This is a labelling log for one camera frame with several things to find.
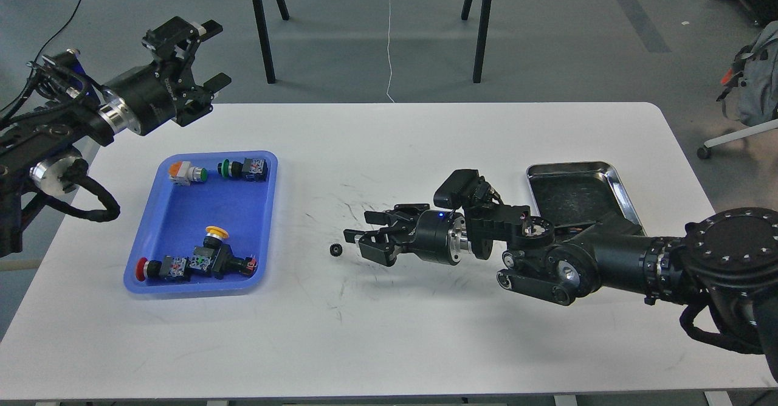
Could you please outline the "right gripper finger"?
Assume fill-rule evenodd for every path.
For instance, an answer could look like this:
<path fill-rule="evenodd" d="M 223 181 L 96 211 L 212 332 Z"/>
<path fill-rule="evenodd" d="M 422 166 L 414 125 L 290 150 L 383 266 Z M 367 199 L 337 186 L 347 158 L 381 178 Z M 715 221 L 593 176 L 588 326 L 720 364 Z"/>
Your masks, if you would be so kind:
<path fill-rule="evenodd" d="M 363 258 L 386 267 L 392 267 L 399 254 L 409 253 L 416 242 L 416 230 L 409 229 L 345 229 L 343 235 L 345 242 L 359 246 Z"/>
<path fill-rule="evenodd" d="M 430 204 L 396 204 L 391 210 L 365 211 L 366 223 L 390 227 L 399 225 L 414 228 L 431 215 Z"/>

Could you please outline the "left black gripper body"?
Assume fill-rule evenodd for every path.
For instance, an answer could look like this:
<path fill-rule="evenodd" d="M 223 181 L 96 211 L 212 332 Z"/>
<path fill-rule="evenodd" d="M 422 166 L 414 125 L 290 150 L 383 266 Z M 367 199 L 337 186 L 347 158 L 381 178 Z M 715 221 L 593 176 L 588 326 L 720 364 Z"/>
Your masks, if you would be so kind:
<path fill-rule="evenodd" d="M 103 86 L 102 119 L 114 134 L 130 129 L 145 136 L 168 120 L 177 123 L 177 95 L 194 85 L 191 69 L 159 75 L 153 66 L 136 66 Z"/>

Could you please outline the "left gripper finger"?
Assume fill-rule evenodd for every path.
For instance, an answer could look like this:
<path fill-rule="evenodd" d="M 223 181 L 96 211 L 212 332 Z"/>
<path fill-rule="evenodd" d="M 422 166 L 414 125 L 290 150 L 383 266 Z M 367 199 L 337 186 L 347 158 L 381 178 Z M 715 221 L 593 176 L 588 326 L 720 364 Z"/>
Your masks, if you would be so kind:
<path fill-rule="evenodd" d="M 231 82 L 231 77 L 219 73 L 203 85 L 184 88 L 177 95 L 177 125 L 188 126 L 211 113 L 216 94 Z"/>
<path fill-rule="evenodd" d="M 155 73 L 181 75 L 191 68 L 200 44 L 222 31 L 222 24 L 214 20 L 197 24 L 174 16 L 156 29 L 147 30 L 142 45 L 152 52 Z"/>

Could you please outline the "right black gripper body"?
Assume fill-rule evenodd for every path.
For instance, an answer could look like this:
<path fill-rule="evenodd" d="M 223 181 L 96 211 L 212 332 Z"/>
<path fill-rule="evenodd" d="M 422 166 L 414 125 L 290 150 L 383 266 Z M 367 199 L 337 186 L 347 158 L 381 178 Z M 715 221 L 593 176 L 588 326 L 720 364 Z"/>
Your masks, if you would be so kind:
<path fill-rule="evenodd" d="M 413 253 L 434 264 L 456 266 L 465 254 L 465 219 L 458 212 L 425 210 L 413 231 Z"/>

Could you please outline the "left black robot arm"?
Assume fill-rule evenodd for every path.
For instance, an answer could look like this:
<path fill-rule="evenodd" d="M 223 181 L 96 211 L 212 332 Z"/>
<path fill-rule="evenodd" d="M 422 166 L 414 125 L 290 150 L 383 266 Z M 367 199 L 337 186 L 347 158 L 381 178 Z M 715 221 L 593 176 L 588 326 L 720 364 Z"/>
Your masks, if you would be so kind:
<path fill-rule="evenodd" d="M 169 120 L 187 126 L 212 111 L 231 83 L 223 73 L 195 83 L 198 47 L 221 33 L 214 20 L 175 16 L 148 30 L 142 44 L 152 62 L 98 84 L 69 49 L 30 62 L 21 98 L 2 116 L 2 255 L 22 251 L 22 234 L 46 206 L 88 221 L 113 221 L 120 205 L 88 176 L 76 148 L 84 138 L 108 146 L 123 130 L 144 136 Z"/>

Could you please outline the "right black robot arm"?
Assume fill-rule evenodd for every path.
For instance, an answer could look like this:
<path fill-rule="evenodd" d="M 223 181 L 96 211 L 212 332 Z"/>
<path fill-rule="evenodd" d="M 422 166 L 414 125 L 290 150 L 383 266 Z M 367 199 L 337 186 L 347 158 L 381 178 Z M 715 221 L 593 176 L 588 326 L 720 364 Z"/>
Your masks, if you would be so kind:
<path fill-rule="evenodd" d="M 762 354 L 776 376 L 775 210 L 725 210 L 686 224 L 684 237 L 640 235 L 637 225 L 610 215 L 561 241 L 554 224 L 527 206 L 491 203 L 458 213 L 398 204 L 365 218 L 375 230 L 343 235 L 376 264 L 389 267 L 412 253 L 453 266 L 465 253 L 484 260 L 503 241 L 503 289 L 562 306 L 601 287 L 641 294 L 648 305 L 682 305 L 679 323 L 689 337 Z"/>

